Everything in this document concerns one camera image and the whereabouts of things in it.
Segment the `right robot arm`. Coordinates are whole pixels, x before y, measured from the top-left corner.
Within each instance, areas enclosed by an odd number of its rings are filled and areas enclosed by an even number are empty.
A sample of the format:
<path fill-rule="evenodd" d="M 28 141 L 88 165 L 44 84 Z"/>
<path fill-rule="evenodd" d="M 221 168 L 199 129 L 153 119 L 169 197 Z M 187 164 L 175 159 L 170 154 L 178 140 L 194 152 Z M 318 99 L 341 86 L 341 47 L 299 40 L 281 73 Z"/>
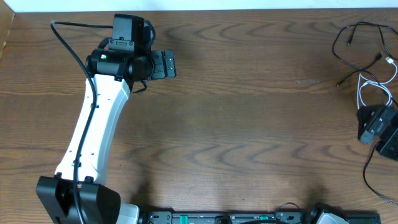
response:
<path fill-rule="evenodd" d="M 358 140 L 371 144 L 379 138 L 376 151 L 388 158 L 397 160 L 397 110 L 393 106 L 362 106 L 356 113 L 359 128 Z"/>

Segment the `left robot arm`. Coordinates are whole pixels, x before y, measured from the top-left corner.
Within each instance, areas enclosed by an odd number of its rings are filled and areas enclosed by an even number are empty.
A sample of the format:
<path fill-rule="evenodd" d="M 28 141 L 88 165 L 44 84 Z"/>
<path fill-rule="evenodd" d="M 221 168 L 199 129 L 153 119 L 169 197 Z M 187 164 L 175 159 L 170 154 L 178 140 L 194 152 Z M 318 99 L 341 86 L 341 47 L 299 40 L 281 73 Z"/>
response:
<path fill-rule="evenodd" d="M 137 205 L 107 188 L 109 151 L 121 111 L 139 82 L 176 76 L 172 50 L 152 50 L 155 29 L 146 19 L 116 14 L 112 35 L 85 61 L 85 97 L 70 145 L 53 177 L 36 192 L 54 223 L 145 223 Z"/>

